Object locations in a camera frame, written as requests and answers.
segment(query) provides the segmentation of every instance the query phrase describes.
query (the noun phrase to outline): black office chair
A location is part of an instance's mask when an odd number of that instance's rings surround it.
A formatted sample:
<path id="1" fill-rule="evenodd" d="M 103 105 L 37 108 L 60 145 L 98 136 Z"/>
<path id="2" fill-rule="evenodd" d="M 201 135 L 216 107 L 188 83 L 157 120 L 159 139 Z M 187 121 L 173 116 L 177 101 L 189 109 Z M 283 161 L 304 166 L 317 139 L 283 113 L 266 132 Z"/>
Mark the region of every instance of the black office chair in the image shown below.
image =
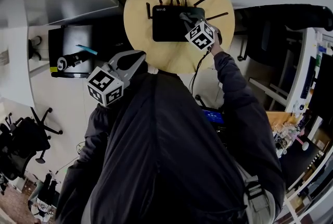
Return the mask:
<path id="1" fill-rule="evenodd" d="M 40 164 L 45 163 L 43 157 L 45 151 L 50 149 L 48 140 L 51 138 L 46 135 L 45 130 L 62 134 L 61 130 L 55 131 L 44 125 L 47 114 L 52 112 L 51 108 L 46 111 L 42 121 L 39 120 L 33 108 L 31 110 L 36 123 L 33 119 L 26 117 L 20 118 L 15 123 L 11 123 L 9 118 L 10 129 L 0 125 L 0 130 L 3 131 L 0 134 L 0 171 L 10 180 L 24 176 L 25 168 L 36 152 L 42 151 L 36 161 Z"/>
<path id="2" fill-rule="evenodd" d="M 255 61 L 276 67 L 287 54 L 287 38 L 293 36 L 291 30 L 309 27 L 333 30 L 333 13 L 328 7 L 313 5 L 267 5 L 235 10 L 240 13 L 242 24 L 247 30 L 236 31 L 234 35 L 247 35 L 247 46 L 237 57 L 239 61 L 247 56 Z"/>

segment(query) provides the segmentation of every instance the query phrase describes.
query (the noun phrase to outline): hand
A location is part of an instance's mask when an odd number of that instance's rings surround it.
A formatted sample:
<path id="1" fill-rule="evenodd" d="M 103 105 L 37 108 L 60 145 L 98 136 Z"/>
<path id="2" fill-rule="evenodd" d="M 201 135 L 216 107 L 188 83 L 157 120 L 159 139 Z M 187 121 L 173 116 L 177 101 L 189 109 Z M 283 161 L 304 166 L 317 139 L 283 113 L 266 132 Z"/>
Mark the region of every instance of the hand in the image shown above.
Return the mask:
<path id="1" fill-rule="evenodd" d="M 219 43 L 219 37 L 217 35 L 217 32 L 214 32 L 214 37 L 215 37 L 215 42 L 212 46 L 212 50 L 210 51 L 210 53 L 215 56 L 220 52 L 224 52 L 223 49 L 220 47 L 220 43 Z"/>

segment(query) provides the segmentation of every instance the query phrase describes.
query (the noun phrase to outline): wooden desk surface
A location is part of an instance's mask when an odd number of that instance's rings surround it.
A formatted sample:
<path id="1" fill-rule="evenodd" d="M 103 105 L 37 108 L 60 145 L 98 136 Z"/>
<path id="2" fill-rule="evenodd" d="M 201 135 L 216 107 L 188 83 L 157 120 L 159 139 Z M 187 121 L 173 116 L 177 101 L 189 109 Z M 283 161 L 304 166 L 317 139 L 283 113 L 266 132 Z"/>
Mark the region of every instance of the wooden desk surface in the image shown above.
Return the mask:
<path id="1" fill-rule="evenodd" d="M 285 122 L 296 124 L 298 121 L 295 115 L 291 113 L 282 112 L 282 111 L 266 111 L 266 113 L 272 129 L 275 129 L 275 127 L 283 125 Z"/>
<path id="2" fill-rule="evenodd" d="M 187 0 L 192 6 L 198 0 Z M 150 8 L 159 5 L 158 0 L 127 0 L 124 9 L 124 25 L 127 37 L 134 49 L 147 53 L 146 61 L 152 66 L 171 73 L 192 73 L 199 60 L 206 51 L 199 51 L 188 42 L 155 42 L 152 39 L 152 19 L 147 18 L 146 2 Z M 230 0 L 206 0 L 199 5 L 205 10 L 206 18 L 224 12 L 229 14 L 221 18 L 208 21 L 219 28 L 223 43 L 222 48 L 227 50 L 231 44 L 235 30 L 235 15 Z M 208 55 L 202 62 L 200 69 L 208 68 L 213 64 L 213 56 Z"/>

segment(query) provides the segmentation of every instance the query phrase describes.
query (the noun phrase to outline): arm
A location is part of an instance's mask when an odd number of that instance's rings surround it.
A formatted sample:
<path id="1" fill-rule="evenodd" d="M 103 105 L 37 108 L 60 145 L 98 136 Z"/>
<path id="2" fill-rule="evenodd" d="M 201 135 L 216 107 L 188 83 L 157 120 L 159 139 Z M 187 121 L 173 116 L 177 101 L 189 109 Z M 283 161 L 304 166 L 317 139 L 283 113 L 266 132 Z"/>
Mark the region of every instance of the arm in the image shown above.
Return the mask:
<path id="1" fill-rule="evenodd" d="M 212 50 L 212 54 L 215 55 L 217 76 L 223 84 L 228 150 L 273 194 L 278 213 L 283 205 L 285 183 L 265 109 L 254 97 L 234 60 L 220 47 Z"/>
<path id="2" fill-rule="evenodd" d="M 101 173 L 108 135 L 117 110 L 97 105 L 92 112 L 80 158 L 67 170 L 56 211 L 57 223 L 80 223 L 85 205 Z"/>

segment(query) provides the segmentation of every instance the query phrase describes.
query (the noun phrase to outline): wooden tabletop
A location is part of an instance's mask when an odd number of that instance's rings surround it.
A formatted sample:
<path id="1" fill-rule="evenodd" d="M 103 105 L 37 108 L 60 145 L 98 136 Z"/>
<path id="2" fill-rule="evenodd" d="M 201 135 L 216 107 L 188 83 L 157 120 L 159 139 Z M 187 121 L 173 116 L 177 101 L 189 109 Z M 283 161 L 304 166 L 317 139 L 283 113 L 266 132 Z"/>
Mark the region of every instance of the wooden tabletop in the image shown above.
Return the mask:
<path id="1" fill-rule="evenodd" d="M 187 0 L 192 6 L 198 0 Z M 152 39 L 152 19 L 147 18 L 146 3 L 150 7 L 159 5 L 158 0 L 127 0 L 124 9 L 124 25 L 126 35 L 134 49 L 147 53 L 146 61 L 152 66 L 171 73 L 193 73 L 199 60 L 206 51 L 200 51 L 188 42 L 155 42 Z M 224 12 L 229 14 L 221 18 L 209 20 L 208 23 L 221 31 L 223 43 L 227 50 L 231 44 L 235 30 L 235 15 L 230 0 L 206 0 L 198 7 L 205 10 L 205 17 L 212 17 Z M 213 56 L 208 55 L 200 69 L 213 65 Z"/>

